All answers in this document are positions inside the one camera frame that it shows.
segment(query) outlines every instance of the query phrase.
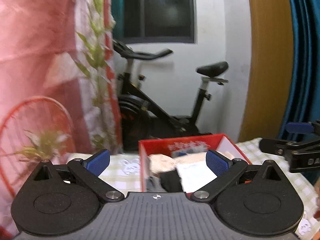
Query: red box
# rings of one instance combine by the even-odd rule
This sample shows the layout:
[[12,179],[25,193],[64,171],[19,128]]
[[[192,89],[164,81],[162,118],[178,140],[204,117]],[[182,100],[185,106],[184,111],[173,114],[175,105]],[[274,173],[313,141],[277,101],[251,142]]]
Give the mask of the red box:
[[235,158],[241,158],[251,164],[243,152],[225,134],[211,134],[191,137],[179,137],[169,139],[153,139],[139,141],[140,155],[140,182],[142,192],[146,191],[146,179],[150,176],[151,154],[163,154],[172,157],[177,151],[190,147],[202,148],[202,151],[213,149],[220,152],[228,151]]

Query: bike seat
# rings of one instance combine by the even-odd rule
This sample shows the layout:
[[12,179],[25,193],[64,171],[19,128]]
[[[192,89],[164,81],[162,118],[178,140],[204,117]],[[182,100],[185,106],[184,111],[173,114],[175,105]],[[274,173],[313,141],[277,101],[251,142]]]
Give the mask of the bike seat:
[[203,66],[197,68],[197,73],[208,76],[210,78],[216,77],[224,73],[228,69],[228,63],[225,61],[218,62],[215,64]]

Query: blue handle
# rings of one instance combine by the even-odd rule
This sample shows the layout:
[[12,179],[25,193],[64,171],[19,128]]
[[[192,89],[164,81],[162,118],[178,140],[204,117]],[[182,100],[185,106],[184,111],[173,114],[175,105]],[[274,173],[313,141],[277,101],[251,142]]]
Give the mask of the blue handle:
[[308,122],[289,122],[285,126],[289,133],[310,134],[313,133],[314,127]]
[[214,150],[207,151],[205,156],[205,161],[208,168],[217,176],[220,176],[222,173],[229,169],[228,163],[220,158],[219,153]]
[[99,176],[110,164],[108,150],[101,150],[83,161],[82,165],[92,174]]

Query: bike handlebar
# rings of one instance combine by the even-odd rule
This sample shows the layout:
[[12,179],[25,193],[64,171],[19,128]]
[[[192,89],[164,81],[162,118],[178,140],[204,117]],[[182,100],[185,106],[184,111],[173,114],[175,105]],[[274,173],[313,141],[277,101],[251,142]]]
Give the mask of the bike handlebar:
[[113,40],[113,49],[120,54],[121,57],[124,58],[132,58],[132,59],[139,59],[139,60],[154,60],[157,58],[165,57],[173,51],[171,49],[165,49],[158,53],[146,53],[146,52],[134,52],[132,49],[128,48],[122,42]]

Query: gray base plate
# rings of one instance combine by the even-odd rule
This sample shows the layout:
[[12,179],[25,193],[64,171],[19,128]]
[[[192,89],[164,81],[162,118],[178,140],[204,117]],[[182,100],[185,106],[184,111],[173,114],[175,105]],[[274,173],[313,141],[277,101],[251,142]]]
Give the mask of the gray base plate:
[[[81,230],[64,236],[39,237],[21,233],[15,239],[66,240],[257,240],[222,224],[205,203],[184,193],[138,193],[106,204],[97,218]],[[297,240],[295,234],[269,240]]]

